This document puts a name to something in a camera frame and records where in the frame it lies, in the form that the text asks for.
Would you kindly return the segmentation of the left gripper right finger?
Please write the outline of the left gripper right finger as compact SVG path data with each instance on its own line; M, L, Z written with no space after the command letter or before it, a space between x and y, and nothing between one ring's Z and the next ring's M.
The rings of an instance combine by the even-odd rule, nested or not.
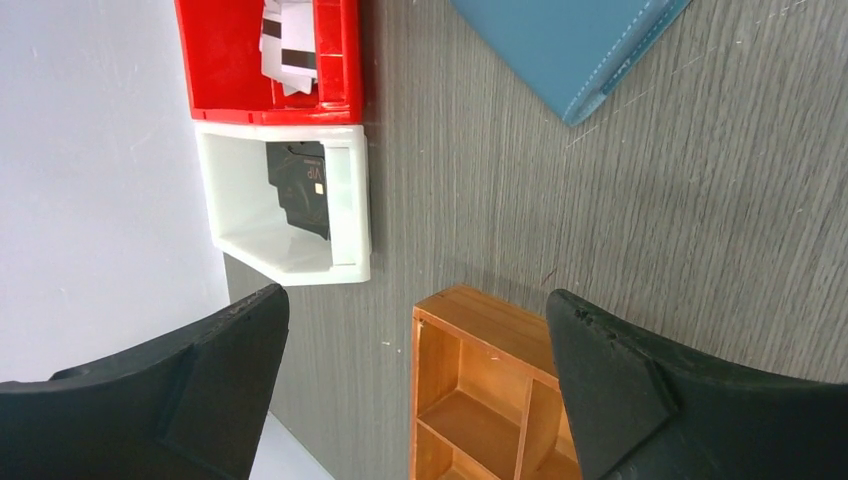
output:
M670 340L564 289L545 317L586 479L843 479L847 387Z

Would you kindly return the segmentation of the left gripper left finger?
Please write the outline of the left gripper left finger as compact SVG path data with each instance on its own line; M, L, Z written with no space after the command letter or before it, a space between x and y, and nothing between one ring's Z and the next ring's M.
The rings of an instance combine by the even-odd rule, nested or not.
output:
M38 382L1 386L5 479L246 479L289 333L268 285Z

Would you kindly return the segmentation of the blue card holder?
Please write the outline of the blue card holder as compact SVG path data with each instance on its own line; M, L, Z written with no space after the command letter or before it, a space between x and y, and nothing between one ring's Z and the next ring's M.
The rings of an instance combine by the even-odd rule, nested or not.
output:
M689 0L454 0L467 24L569 126L585 121Z

